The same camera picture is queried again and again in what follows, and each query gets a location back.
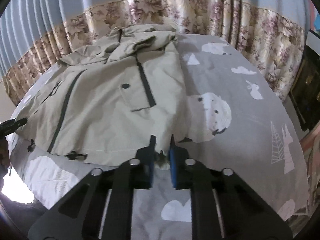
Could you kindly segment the dark wooden cabinet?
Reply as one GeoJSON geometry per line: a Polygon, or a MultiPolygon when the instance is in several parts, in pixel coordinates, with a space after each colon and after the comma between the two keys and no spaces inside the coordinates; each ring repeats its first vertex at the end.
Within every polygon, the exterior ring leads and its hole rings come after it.
{"type": "Polygon", "coordinates": [[[319,122],[319,55],[304,47],[302,61],[289,96],[303,131],[313,130],[319,122]]]}

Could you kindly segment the grey patterned bed sheet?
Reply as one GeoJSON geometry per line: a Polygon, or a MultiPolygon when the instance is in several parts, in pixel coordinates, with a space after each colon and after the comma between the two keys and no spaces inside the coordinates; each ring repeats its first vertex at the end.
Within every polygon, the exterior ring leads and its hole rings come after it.
{"type": "MultiPolygon", "coordinates": [[[[263,76],[223,38],[180,34],[177,50],[190,113],[210,106],[215,124],[195,131],[179,146],[208,168],[233,169],[289,225],[308,201],[306,163],[295,128],[279,98],[263,76]],[[208,134],[217,130],[220,134],[208,134]]],[[[97,165],[68,161],[9,136],[13,165],[34,196],[52,207],[97,165]]],[[[188,190],[174,190],[169,170],[155,170],[153,187],[137,190],[133,202],[131,239],[191,239],[188,190]]]]}

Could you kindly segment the beige zip jacket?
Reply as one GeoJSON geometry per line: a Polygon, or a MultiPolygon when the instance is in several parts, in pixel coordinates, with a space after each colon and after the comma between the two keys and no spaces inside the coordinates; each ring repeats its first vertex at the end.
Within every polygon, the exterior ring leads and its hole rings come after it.
{"type": "Polygon", "coordinates": [[[57,62],[58,70],[18,114],[23,139],[55,155],[119,166],[148,146],[167,153],[187,134],[177,34],[169,25],[114,28],[57,62]]]}

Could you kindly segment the blue and floral curtain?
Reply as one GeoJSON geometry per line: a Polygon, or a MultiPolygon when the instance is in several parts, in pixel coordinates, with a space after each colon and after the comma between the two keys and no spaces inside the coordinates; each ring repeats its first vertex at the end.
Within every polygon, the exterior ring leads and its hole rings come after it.
{"type": "Polygon", "coordinates": [[[1,16],[1,82],[18,104],[59,58],[114,27],[172,23],[223,37],[284,100],[302,58],[308,0],[11,0],[1,16]]]}

